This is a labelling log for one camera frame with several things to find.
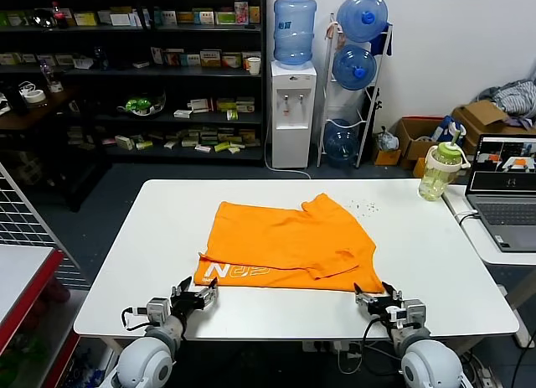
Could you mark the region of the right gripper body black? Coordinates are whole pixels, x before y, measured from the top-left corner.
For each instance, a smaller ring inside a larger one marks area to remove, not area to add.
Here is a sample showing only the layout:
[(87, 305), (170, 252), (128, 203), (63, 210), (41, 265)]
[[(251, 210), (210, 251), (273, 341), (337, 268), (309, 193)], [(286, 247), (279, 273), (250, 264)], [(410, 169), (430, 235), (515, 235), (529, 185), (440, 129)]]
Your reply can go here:
[(372, 301), (372, 314), (381, 320), (394, 323), (396, 321), (397, 301), (393, 298), (375, 298)]

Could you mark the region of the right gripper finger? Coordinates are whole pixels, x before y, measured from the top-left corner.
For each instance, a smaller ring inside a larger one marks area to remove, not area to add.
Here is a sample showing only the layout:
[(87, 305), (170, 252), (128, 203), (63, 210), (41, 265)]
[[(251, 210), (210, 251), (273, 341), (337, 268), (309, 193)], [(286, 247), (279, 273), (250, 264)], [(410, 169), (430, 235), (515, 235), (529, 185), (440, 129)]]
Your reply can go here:
[(382, 282), (386, 295), (389, 297), (389, 300), (395, 304), (401, 304), (403, 302), (402, 292), (396, 290), (392, 285), (387, 282)]
[(355, 303), (362, 313), (377, 313), (378, 295), (365, 292), (357, 283), (353, 284)]

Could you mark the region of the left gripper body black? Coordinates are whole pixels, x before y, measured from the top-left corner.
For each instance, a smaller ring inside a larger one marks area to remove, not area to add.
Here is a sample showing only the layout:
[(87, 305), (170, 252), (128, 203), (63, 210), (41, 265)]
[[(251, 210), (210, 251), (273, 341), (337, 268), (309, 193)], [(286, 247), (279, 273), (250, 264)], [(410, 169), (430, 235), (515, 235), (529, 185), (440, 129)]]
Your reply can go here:
[(171, 314), (176, 318), (187, 319), (194, 310), (203, 309), (203, 298), (196, 292), (181, 292), (171, 296)]

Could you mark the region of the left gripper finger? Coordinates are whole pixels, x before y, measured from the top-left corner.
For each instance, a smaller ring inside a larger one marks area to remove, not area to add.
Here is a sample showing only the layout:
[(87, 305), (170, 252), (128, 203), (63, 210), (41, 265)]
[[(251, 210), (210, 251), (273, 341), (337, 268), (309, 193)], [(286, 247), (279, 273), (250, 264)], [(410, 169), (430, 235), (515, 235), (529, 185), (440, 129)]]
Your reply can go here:
[(218, 278), (215, 277), (207, 287), (196, 293), (198, 308), (206, 308), (213, 303), (218, 296)]
[(191, 281), (192, 281), (192, 278), (187, 277), (184, 280), (182, 280), (177, 286), (172, 286), (171, 298), (179, 297), (184, 292), (187, 292), (189, 290)]

